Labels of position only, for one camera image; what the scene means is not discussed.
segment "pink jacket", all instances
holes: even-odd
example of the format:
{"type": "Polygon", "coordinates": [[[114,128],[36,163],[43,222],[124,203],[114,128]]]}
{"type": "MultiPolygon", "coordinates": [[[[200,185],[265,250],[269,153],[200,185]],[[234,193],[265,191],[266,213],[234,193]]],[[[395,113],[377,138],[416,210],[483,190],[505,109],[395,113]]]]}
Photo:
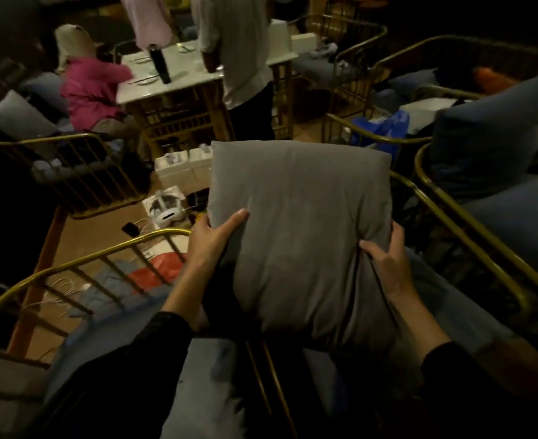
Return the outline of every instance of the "pink jacket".
{"type": "Polygon", "coordinates": [[[119,83],[133,78],[127,66],[96,58],[71,58],[60,94],[69,102],[74,129],[90,130],[105,118],[124,115],[116,103],[119,83]]]}

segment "floor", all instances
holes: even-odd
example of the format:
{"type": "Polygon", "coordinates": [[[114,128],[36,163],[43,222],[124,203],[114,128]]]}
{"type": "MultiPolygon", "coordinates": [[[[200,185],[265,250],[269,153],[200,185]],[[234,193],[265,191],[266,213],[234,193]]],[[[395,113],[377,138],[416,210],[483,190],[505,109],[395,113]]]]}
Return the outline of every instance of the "floor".
{"type": "MultiPolygon", "coordinates": [[[[301,125],[294,124],[294,140],[310,143],[319,142],[321,140],[321,129],[321,119],[311,120],[301,125]]],[[[158,182],[155,176],[153,180],[152,190],[154,192],[158,189],[158,182]]],[[[60,238],[53,265],[63,265],[72,260],[126,242],[130,238],[121,228],[128,222],[134,223],[144,218],[145,211],[140,203],[89,219],[74,220],[68,218],[60,238]]],[[[138,226],[141,227],[143,224],[145,222],[141,222],[138,226]]],[[[89,275],[94,276],[102,267],[103,265],[97,261],[89,264],[83,270],[89,275]]],[[[80,278],[77,278],[70,272],[51,277],[51,280],[48,280],[48,284],[54,283],[58,279],[60,282],[56,283],[55,287],[63,293],[67,293],[71,289],[78,289],[83,284],[80,278]]],[[[51,296],[44,298],[44,300],[50,299],[52,299],[51,296]]],[[[69,306],[58,305],[57,303],[45,303],[39,310],[39,316],[58,328],[66,332],[71,332],[79,324],[80,319],[69,318],[65,314],[68,308],[69,306]]],[[[48,332],[43,328],[37,328],[31,339],[27,357],[50,363],[61,342],[61,336],[48,332]]]]}

